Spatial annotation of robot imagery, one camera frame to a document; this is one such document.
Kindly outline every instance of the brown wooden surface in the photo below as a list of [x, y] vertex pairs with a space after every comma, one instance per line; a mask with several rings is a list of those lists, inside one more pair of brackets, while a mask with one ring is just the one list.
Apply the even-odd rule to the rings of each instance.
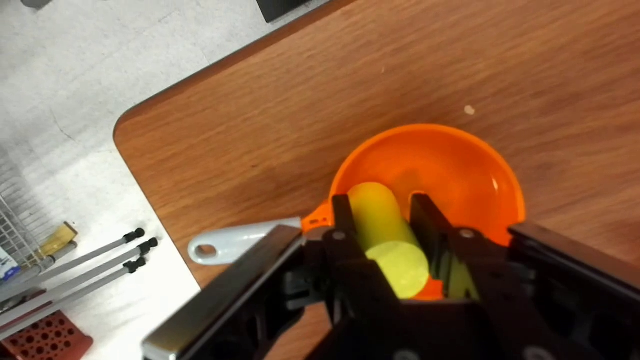
[[527, 220], [640, 265], [631, 0], [334, 2], [136, 107], [115, 142], [183, 254], [207, 229], [308, 215], [354, 147], [408, 123], [487, 141]]

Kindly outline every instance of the orange plastic bowl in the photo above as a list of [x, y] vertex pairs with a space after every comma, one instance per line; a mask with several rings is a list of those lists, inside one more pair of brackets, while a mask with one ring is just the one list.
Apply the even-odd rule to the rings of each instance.
[[[340, 166], [330, 197], [360, 182], [381, 182], [408, 218], [413, 194], [427, 194], [453, 226], [484, 233], [505, 246], [507, 226], [525, 217], [524, 197], [505, 161], [479, 138], [455, 129], [412, 124], [381, 133], [356, 149]], [[303, 229], [332, 224], [328, 203]]]

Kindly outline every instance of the wire rack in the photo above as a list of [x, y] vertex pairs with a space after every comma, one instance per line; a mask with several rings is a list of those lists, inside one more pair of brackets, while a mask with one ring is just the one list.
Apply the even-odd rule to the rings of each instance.
[[27, 268], [44, 268], [44, 257], [30, 246], [30, 242], [17, 230], [14, 218], [14, 213], [0, 197], [0, 249], [17, 262], [17, 272]]

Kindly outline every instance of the grey tile floor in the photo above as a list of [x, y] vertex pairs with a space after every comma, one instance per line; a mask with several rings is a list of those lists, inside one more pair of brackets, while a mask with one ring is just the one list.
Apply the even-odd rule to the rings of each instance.
[[266, 25], [255, 0], [0, 2], [0, 197], [41, 239], [68, 220], [85, 254], [134, 226], [162, 239], [137, 274], [66, 314], [87, 358], [139, 358], [139, 341], [198, 286], [112, 142], [121, 112], [321, 4]]

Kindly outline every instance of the black machine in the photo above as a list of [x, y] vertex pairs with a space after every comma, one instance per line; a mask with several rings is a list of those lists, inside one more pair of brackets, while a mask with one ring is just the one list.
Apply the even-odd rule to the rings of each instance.
[[348, 197], [332, 204], [336, 226], [321, 241], [274, 229], [151, 333], [144, 356], [263, 358], [323, 303], [332, 331], [308, 358], [640, 358], [640, 271], [534, 224], [496, 246], [417, 194], [409, 226], [446, 300], [405, 303], [358, 249]]

